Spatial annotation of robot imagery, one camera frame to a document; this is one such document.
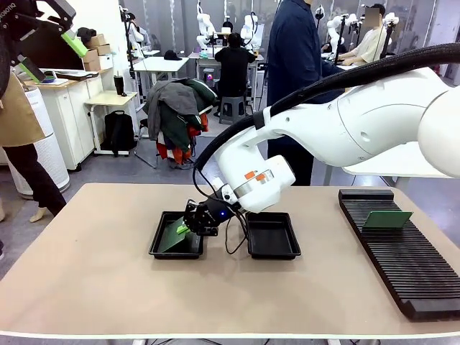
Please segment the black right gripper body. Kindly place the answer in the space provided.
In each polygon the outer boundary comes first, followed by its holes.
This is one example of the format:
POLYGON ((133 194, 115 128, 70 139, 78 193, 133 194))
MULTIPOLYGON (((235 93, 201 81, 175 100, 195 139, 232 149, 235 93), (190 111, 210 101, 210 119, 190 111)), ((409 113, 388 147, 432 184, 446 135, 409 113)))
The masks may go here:
POLYGON ((208 198, 199 204, 199 223, 200 226, 216 226, 228 221, 235 215, 236 209, 228 203, 215 201, 208 198))

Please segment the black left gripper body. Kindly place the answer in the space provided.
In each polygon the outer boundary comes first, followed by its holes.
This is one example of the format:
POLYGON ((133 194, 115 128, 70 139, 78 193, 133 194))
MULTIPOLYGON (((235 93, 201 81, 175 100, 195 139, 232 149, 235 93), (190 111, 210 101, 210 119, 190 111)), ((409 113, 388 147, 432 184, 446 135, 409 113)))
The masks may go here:
POLYGON ((37 5, 35 1, 1 1, 1 29, 12 39, 20 40, 35 28, 37 5))

